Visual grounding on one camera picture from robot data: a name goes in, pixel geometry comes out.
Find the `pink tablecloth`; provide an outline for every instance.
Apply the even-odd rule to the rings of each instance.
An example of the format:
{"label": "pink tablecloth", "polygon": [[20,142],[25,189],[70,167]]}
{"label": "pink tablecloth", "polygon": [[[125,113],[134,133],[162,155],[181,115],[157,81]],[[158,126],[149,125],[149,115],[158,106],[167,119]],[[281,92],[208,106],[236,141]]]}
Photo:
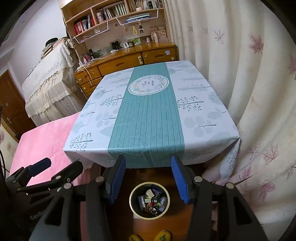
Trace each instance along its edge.
{"label": "pink tablecloth", "polygon": [[[45,157],[50,158],[52,165],[36,177],[32,177],[28,185],[49,181],[52,176],[71,164],[63,151],[68,135],[79,113],[41,125],[22,135],[12,161],[10,174],[20,167],[32,165]],[[90,170],[86,169],[74,181],[74,185],[88,183]]]}

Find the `picture frame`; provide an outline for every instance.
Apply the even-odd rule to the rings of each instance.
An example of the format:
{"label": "picture frame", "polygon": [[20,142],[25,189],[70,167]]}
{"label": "picture frame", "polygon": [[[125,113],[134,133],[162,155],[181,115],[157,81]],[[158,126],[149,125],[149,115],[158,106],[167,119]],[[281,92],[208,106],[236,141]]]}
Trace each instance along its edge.
{"label": "picture frame", "polygon": [[110,42],[110,45],[111,45],[112,50],[119,50],[119,49],[122,49],[121,46],[120,46],[119,39]]}

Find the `screw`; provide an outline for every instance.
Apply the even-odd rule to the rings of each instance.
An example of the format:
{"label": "screw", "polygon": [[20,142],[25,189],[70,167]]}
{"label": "screw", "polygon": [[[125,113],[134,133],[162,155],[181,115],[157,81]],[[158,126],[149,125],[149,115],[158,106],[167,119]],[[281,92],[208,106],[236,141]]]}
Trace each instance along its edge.
{"label": "screw", "polygon": [[234,189],[234,185],[232,183],[226,183],[226,187],[228,189]]}
{"label": "screw", "polygon": [[97,183],[100,183],[100,182],[102,182],[102,181],[104,181],[104,178],[103,178],[102,176],[98,176],[98,177],[96,177],[96,182],[97,182]]}
{"label": "screw", "polygon": [[201,183],[202,182],[202,177],[196,176],[196,177],[194,177],[194,181],[196,181],[197,183]]}
{"label": "screw", "polygon": [[64,188],[65,189],[69,189],[69,188],[71,188],[72,187],[72,184],[71,183],[65,183],[64,184]]}

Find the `door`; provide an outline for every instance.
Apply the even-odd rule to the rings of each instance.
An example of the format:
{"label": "door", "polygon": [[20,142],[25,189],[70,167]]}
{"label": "door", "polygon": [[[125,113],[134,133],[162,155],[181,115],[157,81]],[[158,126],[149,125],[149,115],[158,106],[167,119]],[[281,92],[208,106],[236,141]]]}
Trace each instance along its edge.
{"label": "door", "polygon": [[14,85],[8,70],[0,76],[0,105],[3,105],[3,120],[15,131],[18,138],[36,127],[27,115],[25,101]]}

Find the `yellow slipper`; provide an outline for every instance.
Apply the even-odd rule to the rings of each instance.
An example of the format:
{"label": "yellow slipper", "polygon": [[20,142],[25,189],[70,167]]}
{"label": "yellow slipper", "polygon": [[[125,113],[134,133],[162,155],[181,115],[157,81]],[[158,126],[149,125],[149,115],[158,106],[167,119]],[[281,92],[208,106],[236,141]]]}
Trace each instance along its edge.
{"label": "yellow slipper", "polygon": [[154,241],[171,241],[173,234],[170,231],[162,230],[154,239]]}
{"label": "yellow slipper", "polygon": [[141,239],[141,237],[137,234],[132,234],[129,238],[128,238],[128,241],[143,241]]}

